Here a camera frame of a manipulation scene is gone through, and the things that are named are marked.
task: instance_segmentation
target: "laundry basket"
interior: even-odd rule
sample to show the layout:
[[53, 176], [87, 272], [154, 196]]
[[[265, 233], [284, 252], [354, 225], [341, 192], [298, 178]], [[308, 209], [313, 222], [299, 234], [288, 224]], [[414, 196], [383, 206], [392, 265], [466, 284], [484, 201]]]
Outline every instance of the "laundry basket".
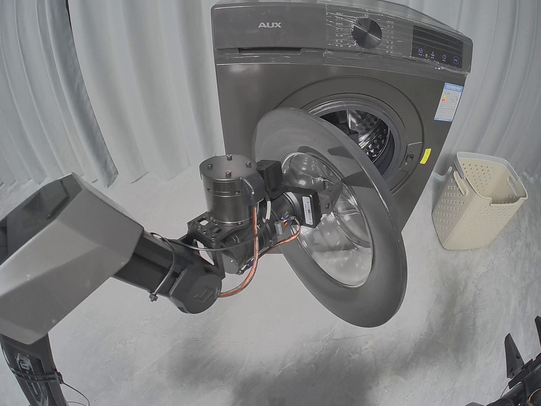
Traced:
[[494, 240], [527, 198], [506, 160], [458, 152], [432, 221], [444, 248], [480, 248]]

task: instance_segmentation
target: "aux logo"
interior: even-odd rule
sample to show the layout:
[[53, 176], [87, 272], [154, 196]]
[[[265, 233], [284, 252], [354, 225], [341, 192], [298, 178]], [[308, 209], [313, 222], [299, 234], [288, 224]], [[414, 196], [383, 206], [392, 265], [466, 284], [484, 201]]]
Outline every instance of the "aux logo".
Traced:
[[259, 23], [258, 29], [260, 29], [261, 27], [265, 27], [267, 29], [274, 29], [278, 27], [279, 29], [281, 29], [282, 26], [280, 24], [281, 23]]

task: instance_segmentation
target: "plastic film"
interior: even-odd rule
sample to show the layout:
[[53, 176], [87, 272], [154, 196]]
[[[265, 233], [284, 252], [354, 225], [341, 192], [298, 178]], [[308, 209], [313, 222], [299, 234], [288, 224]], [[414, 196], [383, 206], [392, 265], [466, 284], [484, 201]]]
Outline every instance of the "plastic film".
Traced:
[[[413, 21], [396, 14], [390, 15], [374, 10], [326, 5], [327, 49], [326, 58], [342, 61], [350, 59], [391, 59], [396, 61], [413, 60], [426, 64], [435, 70], [445, 70], [468, 74], [471, 59], [463, 61], [464, 46], [471, 46], [453, 36], [453, 30]], [[380, 33], [377, 44], [363, 47], [352, 32], [359, 20], [374, 21]]]

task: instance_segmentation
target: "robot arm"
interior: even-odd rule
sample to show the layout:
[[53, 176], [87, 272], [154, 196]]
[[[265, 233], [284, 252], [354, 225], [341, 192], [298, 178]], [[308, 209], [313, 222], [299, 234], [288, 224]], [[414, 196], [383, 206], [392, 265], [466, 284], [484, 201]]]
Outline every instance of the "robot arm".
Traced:
[[342, 191], [342, 183], [319, 193], [287, 186], [279, 162], [241, 155], [215, 156], [199, 170], [207, 211], [180, 239], [145, 231], [74, 174], [0, 221], [0, 344], [31, 405], [66, 405], [48, 332], [109, 277], [200, 313], [220, 296], [226, 273], [255, 271], [254, 250], [291, 240], [293, 223], [316, 227]]

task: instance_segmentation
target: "basket handle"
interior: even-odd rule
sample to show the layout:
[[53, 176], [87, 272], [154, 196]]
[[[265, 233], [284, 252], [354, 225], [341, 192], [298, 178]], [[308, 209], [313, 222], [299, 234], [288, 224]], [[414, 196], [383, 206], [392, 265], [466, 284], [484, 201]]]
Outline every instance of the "basket handle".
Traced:
[[453, 177], [456, 182], [456, 186], [458, 186], [458, 189], [462, 195], [466, 195], [468, 193], [468, 188], [466, 185], [464, 185], [464, 181], [460, 178], [460, 175], [456, 170], [453, 172]]
[[464, 173], [464, 169], [462, 168], [462, 164], [460, 163], [460, 159], [458, 159], [458, 154], [454, 158], [454, 167], [456, 168], [456, 171], [458, 172], [459, 176], [462, 179], [466, 179], [466, 173]]
[[511, 187], [511, 191], [513, 191], [513, 193], [515, 194], [515, 197], [520, 197], [520, 195], [517, 192], [517, 188], [515, 187], [515, 181], [511, 179], [511, 176], [507, 178], [507, 183]]

